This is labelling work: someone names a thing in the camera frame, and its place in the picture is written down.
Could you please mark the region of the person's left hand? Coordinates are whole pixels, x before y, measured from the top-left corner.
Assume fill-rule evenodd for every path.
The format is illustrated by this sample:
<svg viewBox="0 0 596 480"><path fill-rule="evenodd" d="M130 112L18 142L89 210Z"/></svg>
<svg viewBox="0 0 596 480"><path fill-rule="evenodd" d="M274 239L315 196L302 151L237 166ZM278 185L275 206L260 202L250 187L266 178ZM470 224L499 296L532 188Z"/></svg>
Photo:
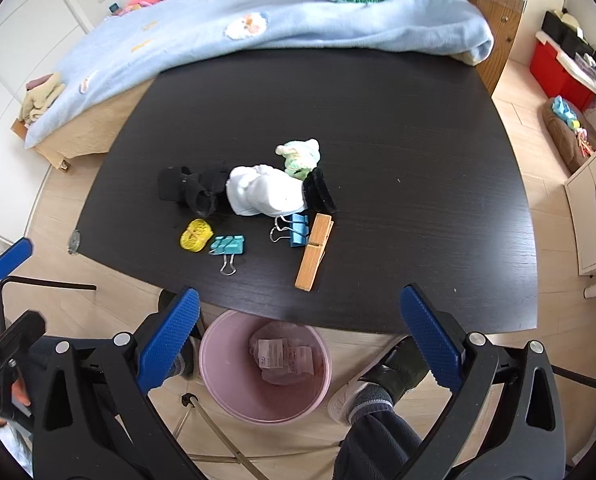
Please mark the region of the person's left hand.
<svg viewBox="0 0 596 480"><path fill-rule="evenodd" d="M30 396L28 395L24 378L22 378L21 375L19 375L13 382L12 397L16 402L20 403L26 408L30 408Z"/></svg>

